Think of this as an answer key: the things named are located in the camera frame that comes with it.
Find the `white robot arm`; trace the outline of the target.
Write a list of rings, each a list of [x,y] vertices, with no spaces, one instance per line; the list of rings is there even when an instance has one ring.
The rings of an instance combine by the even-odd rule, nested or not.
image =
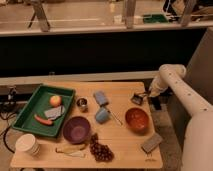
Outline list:
[[[213,171],[213,105],[183,80],[185,75],[184,65],[161,65],[149,87],[149,96],[159,96],[170,87],[191,116],[185,132],[181,171]]]

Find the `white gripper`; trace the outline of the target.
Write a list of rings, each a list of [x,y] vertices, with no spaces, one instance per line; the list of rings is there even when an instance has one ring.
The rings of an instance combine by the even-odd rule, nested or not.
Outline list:
[[[165,90],[165,85],[162,82],[153,80],[148,89],[149,97],[157,97]]]

